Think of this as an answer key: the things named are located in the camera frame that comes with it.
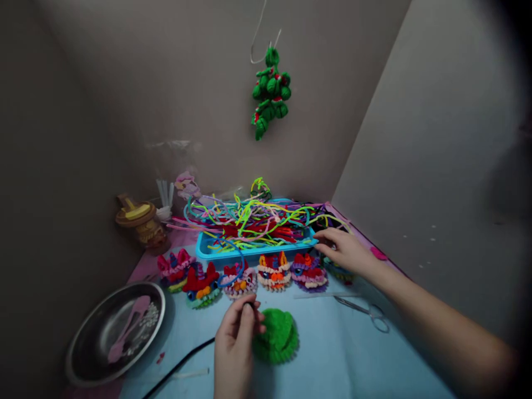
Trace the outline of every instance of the stainless steel plate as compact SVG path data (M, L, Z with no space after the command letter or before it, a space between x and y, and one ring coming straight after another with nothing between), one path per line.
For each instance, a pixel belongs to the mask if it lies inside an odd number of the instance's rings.
M158 320L148 325L137 325L124 346L124 352L129 350L129 354L109 364L109 350L127 323L133 303L143 295L149 295L158 310ZM83 321L70 344L66 355L66 376L70 382L79 387L93 387L126 372L153 341L161 327L165 307L161 288L148 282L129 284L105 298Z

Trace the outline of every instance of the light blue tablecloth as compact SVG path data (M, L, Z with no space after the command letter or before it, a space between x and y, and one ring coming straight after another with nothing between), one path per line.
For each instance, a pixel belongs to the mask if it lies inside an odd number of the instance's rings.
M190 255L195 253L194 246L185 248ZM329 279L328 292L348 290L333 277ZM365 283L356 283L355 288L368 289L358 287L360 284ZM294 299L299 294L303 291L294 284L280 294L262 287L257 291L261 309L289 311L299 332L299 350L293 361L280 366L255 361L253 386L257 398L454 398L391 322L390 333L383 334L367 315L340 305L332 297ZM366 305L362 298L346 299ZM127 373L121 399L141 398L191 349L214 337L231 304L225 295L201 310L189 309L185 301L183 293L167 294L160 333ZM162 352L165 357L158 365ZM212 398L214 344L197 353L179 372L206 367L208 375L169 380L156 397Z

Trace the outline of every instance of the pink spoon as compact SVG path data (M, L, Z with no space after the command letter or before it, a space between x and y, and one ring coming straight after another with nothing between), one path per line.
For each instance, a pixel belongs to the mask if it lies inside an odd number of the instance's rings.
M149 295L143 295L135 301L133 304L133 308L131 309L131 313L129 314L129 318L127 319L127 323L124 326L124 329L122 329L122 332L120 333L118 339L116 342L112 345L111 350L109 351L109 354L107 355L107 361L109 363L116 363L120 360L122 357L122 352L124 350L124 343L126 342L126 338L135 327L137 327L137 324L140 323L142 320L142 317L144 316L144 313L146 310L148 310L148 307L150 306L150 297ZM133 319L133 315L135 313L139 313L140 316L137 318L137 320L130 325L131 319Z

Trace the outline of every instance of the scissors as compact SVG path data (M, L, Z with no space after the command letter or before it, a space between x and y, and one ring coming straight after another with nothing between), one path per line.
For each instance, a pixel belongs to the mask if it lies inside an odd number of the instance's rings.
M373 326L377 330L379 330L381 333L388 334L390 332L390 327L388 326L388 323L384 319L384 312L377 305L370 304L369 309L364 309L358 305L355 305L353 302L349 302L343 298L340 298L339 296L335 295L334 299L336 299L342 305L361 311L362 313L368 314L371 318L371 322L373 323Z

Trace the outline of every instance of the wire hanger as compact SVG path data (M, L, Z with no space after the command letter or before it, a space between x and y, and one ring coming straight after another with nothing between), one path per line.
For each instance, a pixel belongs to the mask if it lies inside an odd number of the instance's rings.
M253 42L251 43L251 51L249 53L249 60L252 64L258 64L259 62L262 62L264 58L266 58L266 54L264 54L264 57L259 59L258 61L253 61L253 46L255 46L255 38L257 37L257 33L259 32L260 23L262 22L262 16L264 15L264 10L266 9L266 3L268 3L268 0L264 0L264 5L262 6L262 11L260 12L260 18L259 18L259 24L257 25L257 28L255 30L255 35L253 35ZM279 41L279 36L281 36L282 29L279 29L279 33L277 34L277 39L275 40L275 44L273 45L273 48L277 47L277 42ZM272 41L270 40L268 47L266 48L266 51L272 46Z

